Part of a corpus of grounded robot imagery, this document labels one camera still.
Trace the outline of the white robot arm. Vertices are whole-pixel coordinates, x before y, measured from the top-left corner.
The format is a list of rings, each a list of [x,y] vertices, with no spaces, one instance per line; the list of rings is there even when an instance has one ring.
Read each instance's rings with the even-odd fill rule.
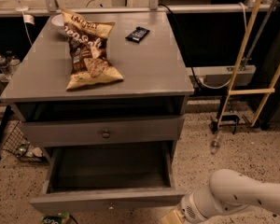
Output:
[[[261,182],[230,169],[212,173],[208,184],[186,194],[161,224],[197,224],[260,207],[280,216],[280,184]]]

